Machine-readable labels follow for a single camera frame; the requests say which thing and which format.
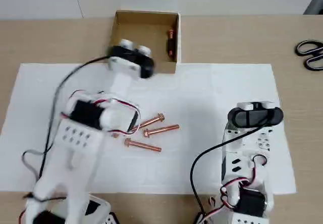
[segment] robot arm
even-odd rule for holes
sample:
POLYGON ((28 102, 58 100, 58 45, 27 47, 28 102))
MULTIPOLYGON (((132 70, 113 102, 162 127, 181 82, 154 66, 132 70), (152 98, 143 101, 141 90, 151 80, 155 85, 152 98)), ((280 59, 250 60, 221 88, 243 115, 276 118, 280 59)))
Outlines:
POLYGON ((120 46, 109 50, 107 64, 115 73, 110 92, 91 94, 78 90, 71 95, 53 140, 51 158, 34 187, 35 198, 27 200, 25 224, 51 223, 52 218, 56 218, 55 223, 60 218, 60 223, 68 224, 105 221, 111 208, 107 202, 92 218, 84 216, 89 203, 89 185, 104 152, 106 135, 135 132, 132 129, 140 119, 139 109, 123 97, 132 80, 152 75, 154 64, 149 56, 148 48, 133 50, 132 43, 123 40, 120 46), (39 201, 49 198, 58 186, 67 191, 64 218, 44 214, 50 212, 45 211, 46 202, 39 201))
POLYGON ((268 165, 271 145, 277 144, 271 135, 282 120, 282 110, 268 101, 239 103, 229 112, 223 141, 238 139, 222 147, 223 204, 198 223, 213 214, 211 223, 269 223, 267 215, 274 206, 274 196, 268 165), (256 128, 260 130, 239 138, 256 128))

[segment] brown box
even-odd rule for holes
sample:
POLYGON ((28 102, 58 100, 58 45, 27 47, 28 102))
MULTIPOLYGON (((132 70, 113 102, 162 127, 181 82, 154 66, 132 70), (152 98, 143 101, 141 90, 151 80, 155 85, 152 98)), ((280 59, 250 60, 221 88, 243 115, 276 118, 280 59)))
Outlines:
POLYGON ((118 45, 121 39, 134 43, 134 48, 143 45, 151 49, 156 73, 171 73, 180 59, 178 41, 180 15, 177 13, 116 11, 112 27, 110 46, 118 45), (175 59, 167 52, 168 31, 174 30, 176 45, 175 59))

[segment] white paper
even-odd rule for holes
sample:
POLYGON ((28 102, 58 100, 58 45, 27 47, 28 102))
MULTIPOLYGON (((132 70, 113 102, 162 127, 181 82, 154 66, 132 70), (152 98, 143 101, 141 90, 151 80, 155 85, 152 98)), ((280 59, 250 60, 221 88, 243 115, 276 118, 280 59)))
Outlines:
MULTIPOLYGON (((43 151, 53 93, 76 64, 22 64, 0 137, 1 191, 31 191, 34 178, 21 163, 24 150, 43 151)), ((67 82, 57 109, 76 89, 109 90, 113 75, 104 65, 88 66, 67 82)), ((164 113, 165 121, 150 128, 179 124, 180 130, 134 140, 156 145, 161 153, 125 147, 124 137, 106 139, 106 151, 91 192, 178 194, 191 193, 189 172, 194 158, 219 144, 228 112, 238 102, 269 100, 279 103, 270 65, 180 64, 175 75, 157 74, 134 82, 129 100, 140 105, 142 118, 164 113)), ((271 138, 270 180, 275 194, 295 193, 295 179, 284 125, 271 138)), ((40 166, 40 157, 28 161, 40 166)), ((200 193, 217 192, 221 184, 221 151, 196 165, 200 193)))

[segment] wooden table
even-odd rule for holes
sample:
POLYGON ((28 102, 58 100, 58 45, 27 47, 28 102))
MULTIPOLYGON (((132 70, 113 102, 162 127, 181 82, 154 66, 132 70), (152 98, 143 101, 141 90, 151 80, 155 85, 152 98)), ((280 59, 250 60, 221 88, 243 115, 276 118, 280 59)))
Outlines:
MULTIPOLYGON (((111 26, 112 19, 0 21, 0 126, 20 63, 77 63, 103 55, 111 26)), ((305 70, 293 53, 308 38, 323 40, 322 16, 182 17, 182 62, 273 66, 298 193, 275 197, 272 223, 323 223, 323 73, 305 70)), ((0 193, 0 224, 17 223, 21 196, 0 193)), ((187 224, 198 211, 190 195, 104 198, 121 223, 187 224)))

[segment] copper screw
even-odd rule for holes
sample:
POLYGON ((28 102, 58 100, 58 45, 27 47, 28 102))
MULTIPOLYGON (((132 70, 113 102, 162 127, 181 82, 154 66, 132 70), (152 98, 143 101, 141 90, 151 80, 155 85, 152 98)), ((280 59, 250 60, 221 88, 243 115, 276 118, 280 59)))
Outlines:
POLYGON ((173 29, 171 29, 171 30, 168 31, 168 37, 169 37, 169 39, 173 39, 174 38, 174 30, 173 29))
POLYGON ((148 149, 148 150, 155 151, 155 152, 161 152, 161 150, 162 150, 160 147, 155 147, 155 146, 144 144, 141 142, 132 141, 131 138, 125 139, 125 145, 127 147, 129 147, 129 146, 141 147, 141 148, 148 149))
MULTIPOLYGON (((150 120, 147 120, 147 121, 141 123, 139 129, 140 128, 143 128, 143 127, 146 127, 146 126, 149 126, 149 125, 151 125, 151 124, 153 124, 155 122, 158 122, 158 121, 161 121, 162 122, 163 120, 165 120, 164 115, 161 114, 161 113, 158 113, 156 117, 154 117, 154 118, 152 118, 150 120)), ((138 125, 137 126, 134 126, 132 128, 132 131, 137 130, 137 127, 138 127, 138 125)))
MULTIPOLYGON (((171 29, 171 30, 168 31, 168 39, 169 40, 173 40, 174 39, 174 30, 173 29, 171 29)), ((169 48, 168 55, 169 56, 173 56, 173 48, 169 48)))
POLYGON ((152 129, 152 130, 144 130, 143 131, 143 135, 144 137, 149 137, 150 135, 154 135, 154 134, 158 134, 158 133, 162 133, 162 132, 167 132, 167 131, 170 131, 170 130, 175 130, 175 129, 179 129, 179 125, 172 125, 172 126, 169 126, 169 127, 162 127, 162 128, 157 128, 157 129, 152 129))

